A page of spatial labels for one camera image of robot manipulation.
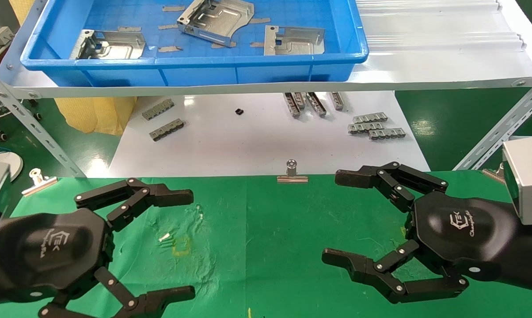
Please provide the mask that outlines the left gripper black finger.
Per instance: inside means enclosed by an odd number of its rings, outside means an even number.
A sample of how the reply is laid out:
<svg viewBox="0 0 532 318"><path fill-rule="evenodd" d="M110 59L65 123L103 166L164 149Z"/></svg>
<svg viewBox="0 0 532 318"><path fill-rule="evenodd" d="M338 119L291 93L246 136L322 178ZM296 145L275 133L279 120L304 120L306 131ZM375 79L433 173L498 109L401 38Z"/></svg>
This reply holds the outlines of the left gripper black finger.
<svg viewBox="0 0 532 318"><path fill-rule="evenodd" d="M137 297L123 285L109 270L102 266L94 273L96 282L101 283L122 307L114 318L160 318L171 303L195 298L193 286L165 288L149 291ZM69 296L59 294L38 312L40 318L90 318L90 315L68 310Z"/></svg>
<svg viewBox="0 0 532 318"><path fill-rule="evenodd" d="M163 183L146 184L129 178L80 193L75 197L75 202L77 208L91 211L119 204L106 216L109 228L119 232L150 207L192 204L194 193L190 189L171 190Z"/></svg>

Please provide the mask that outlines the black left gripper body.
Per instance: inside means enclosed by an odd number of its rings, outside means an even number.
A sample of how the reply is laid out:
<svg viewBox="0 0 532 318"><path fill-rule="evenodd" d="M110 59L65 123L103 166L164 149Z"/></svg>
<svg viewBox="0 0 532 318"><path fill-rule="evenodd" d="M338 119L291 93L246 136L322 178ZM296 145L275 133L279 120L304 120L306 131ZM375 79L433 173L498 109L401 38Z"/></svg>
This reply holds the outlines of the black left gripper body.
<svg viewBox="0 0 532 318"><path fill-rule="evenodd" d="M38 213L0 221L0 304L59 294L77 299L98 282L115 248L106 221L90 209Z"/></svg>

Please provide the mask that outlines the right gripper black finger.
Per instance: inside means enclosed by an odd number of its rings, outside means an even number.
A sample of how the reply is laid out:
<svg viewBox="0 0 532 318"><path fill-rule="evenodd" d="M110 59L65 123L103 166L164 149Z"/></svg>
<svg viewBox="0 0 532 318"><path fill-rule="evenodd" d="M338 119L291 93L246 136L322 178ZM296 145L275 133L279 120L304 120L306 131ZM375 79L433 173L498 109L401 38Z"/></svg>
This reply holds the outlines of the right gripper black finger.
<svg viewBox="0 0 532 318"><path fill-rule="evenodd" d="M420 248L416 240L408 240L380 260L364 255L326 248L322 261L348 271L350 279L375 288L392 304L456 298L469 286L468 280L452 268L440 267L440 278L402 282L393 272L410 261Z"/></svg>
<svg viewBox="0 0 532 318"><path fill-rule="evenodd" d="M447 181L398 162L379 167L363 165L358 171L338 170L335 183L358 189L377 189L401 212L413 210L415 197L409 189L429 194L435 191L445 193L448 187Z"/></svg>

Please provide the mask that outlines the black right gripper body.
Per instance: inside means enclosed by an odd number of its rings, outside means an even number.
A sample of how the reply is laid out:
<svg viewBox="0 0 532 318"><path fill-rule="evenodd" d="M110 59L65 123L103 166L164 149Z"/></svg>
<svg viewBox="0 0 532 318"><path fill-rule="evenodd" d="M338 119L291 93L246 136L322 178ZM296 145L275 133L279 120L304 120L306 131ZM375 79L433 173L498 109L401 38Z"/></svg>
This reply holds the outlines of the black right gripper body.
<svg viewBox="0 0 532 318"><path fill-rule="evenodd" d="M414 201L409 236L415 257L435 274L501 280L503 261L521 222L512 204L430 193Z"/></svg>

